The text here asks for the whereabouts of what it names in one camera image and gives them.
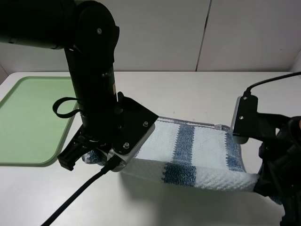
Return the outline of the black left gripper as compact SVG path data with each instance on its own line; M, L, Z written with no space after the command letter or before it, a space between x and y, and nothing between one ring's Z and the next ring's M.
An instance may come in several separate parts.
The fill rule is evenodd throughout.
M85 128L82 125L75 133L66 148L57 156L61 167L72 171L76 161L90 151L97 155L108 154L118 133L118 126L114 123L96 128Z

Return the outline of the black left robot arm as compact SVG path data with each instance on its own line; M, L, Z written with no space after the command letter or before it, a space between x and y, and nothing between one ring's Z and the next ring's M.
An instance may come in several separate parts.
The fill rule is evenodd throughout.
M58 155L60 165L73 170L89 151L110 149L117 129L114 50L119 39L110 11L94 0L3 0L0 41L15 45L63 49L82 125Z

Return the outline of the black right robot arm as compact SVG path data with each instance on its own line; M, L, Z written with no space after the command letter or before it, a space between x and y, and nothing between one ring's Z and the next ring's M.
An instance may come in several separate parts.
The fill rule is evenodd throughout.
M301 118L293 117L272 144L260 147L262 166L254 191L284 207L281 226L301 224Z

